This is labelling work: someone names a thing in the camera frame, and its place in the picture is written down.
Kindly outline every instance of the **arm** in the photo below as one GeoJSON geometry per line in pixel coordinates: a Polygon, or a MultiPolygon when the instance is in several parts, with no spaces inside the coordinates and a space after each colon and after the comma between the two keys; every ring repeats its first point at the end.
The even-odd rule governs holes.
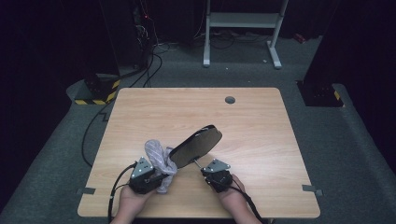
{"type": "MultiPolygon", "coordinates": [[[[233,175],[232,186],[245,192],[244,184],[236,175],[233,175]]],[[[238,224],[261,223],[248,209],[247,201],[241,193],[234,189],[228,189],[218,194],[221,205],[227,210],[238,224]]]]}
{"type": "Polygon", "coordinates": [[[147,194],[136,194],[129,187],[122,188],[120,193],[119,211],[117,212],[111,224],[130,224],[134,218],[145,207],[146,201],[155,193],[155,190],[147,194]]]}

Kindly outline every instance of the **person's left hand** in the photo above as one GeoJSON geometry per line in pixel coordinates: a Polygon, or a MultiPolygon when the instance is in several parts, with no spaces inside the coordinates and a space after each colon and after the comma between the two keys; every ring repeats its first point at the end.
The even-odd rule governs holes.
{"type": "Polygon", "coordinates": [[[131,223],[136,215],[143,210],[146,201],[154,193],[155,190],[147,194],[137,194],[129,186],[122,187],[120,192],[119,211],[111,223],[131,223]]]}

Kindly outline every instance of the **crumpled cloth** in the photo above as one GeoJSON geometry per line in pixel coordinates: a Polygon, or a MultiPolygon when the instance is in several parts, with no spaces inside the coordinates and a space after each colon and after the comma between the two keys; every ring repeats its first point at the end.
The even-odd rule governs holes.
{"type": "Polygon", "coordinates": [[[158,193],[165,194],[172,183],[173,176],[177,173],[176,164],[169,158],[172,148],[167,147],[166,150],[163,150],[160,141],[151,139],[146,142],[145,151],[152,166],[155,168],[155,176],[160,174],[169,175],[163,179],[163,182],[157,188],[158,193]]]}

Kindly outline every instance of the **wooden tabletop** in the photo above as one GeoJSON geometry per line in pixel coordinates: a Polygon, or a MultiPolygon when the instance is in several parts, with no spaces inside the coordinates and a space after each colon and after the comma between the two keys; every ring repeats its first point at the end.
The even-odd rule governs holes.
{"type": "MultiPolygon", "coordinates": [[[[157,139],[176,147],[208,124],[222,132],[219,143],[199,162],[231,165],[262,217],[318,217],[318,202],[298,148],[288,113],[275,88],[146,88],[120,90],[96,155],[78,213],[106,217],[114,182],[144,156],[157,139]],[[228,104],[226,97],[235,102],[228,104]]],[[[119,184],[128,181],[127,172],[119,184]]],[[[113,215],[118,210],[118,195],[113,215]]],[[[180,169],[165,195],[152,196],[140,217],[230,217],[206,184],[199,168],[180,169]]]]}

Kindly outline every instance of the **white metal stand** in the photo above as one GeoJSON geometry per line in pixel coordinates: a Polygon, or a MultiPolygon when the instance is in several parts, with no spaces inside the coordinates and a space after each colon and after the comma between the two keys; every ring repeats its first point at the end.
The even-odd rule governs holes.
{"type": "Polygon", "coordinates": [[[274,29],[272,40],[267,41],[267,46],[275,69],[280,69],[282,64],[277,56],[275,44],[288,2],[289,0],[283,0],[279,13],[220,13],[210,12],[210,0],[207,0],[204,67],[210,66],[210,27],[249,27],[274,29]]]}

